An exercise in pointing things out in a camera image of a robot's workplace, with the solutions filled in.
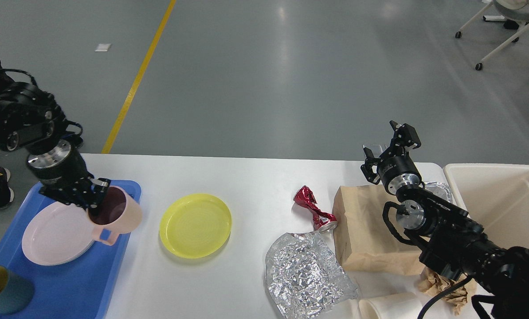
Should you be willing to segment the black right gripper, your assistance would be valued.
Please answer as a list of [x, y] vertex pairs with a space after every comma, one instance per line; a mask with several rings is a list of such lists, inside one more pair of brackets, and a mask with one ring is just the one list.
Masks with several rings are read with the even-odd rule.
[[361, 171], [365, 179], [371, 184], [383, 183], [387, 193], [395, 195], [404, 186], [422, 187], [422, 176], [412, 161], [409, 152], [422, 146], [416, 129], [407, 123], [389, 122], [394, 135], [389, 146], [390, 157], [382, 160], [375, 157], [372, 150], [363, 147], [365, 153]]

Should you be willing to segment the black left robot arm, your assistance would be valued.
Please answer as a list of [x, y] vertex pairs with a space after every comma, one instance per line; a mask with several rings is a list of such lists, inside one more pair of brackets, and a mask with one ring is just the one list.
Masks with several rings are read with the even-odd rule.
[[27, 167], [41, 182], [39, 193], [96, 215], [111, 181], [95, 178], [67, 136], [69, 121], [53, 94], [41, 90], [34, 77], [14, 82], [0, 93], [0, 150], [28, 152]]

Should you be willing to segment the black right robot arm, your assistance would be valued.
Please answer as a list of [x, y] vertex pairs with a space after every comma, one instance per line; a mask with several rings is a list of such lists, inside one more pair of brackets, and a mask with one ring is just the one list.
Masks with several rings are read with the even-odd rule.
[[468, 212], [427, 190], [409, 151], [422, 143], [413, 126], [390, 121], [394, 135], [376, 157], [364, 147], [361, 171], [368, 182], [383, 184], [398, 202], [386, 202], [383, 221], [402, 244], [418, 247], [419, 261], [456, 283], [418, 314], [422, 319], [439, 299], [475, 280], [489, 294], [471, 297], [481, 319], [529, 319], [529, 249], [500, 248]]

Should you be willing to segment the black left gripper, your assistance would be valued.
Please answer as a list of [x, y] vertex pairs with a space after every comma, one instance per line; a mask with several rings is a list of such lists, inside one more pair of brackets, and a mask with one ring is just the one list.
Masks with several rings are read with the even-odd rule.
[[66, 140], [47, 153], [29, 154], [27, 167], [43, 185], [40, 194], [86, 210], [102, 204], [111, 184], [110, 179], [92, 178], [82, 156]]

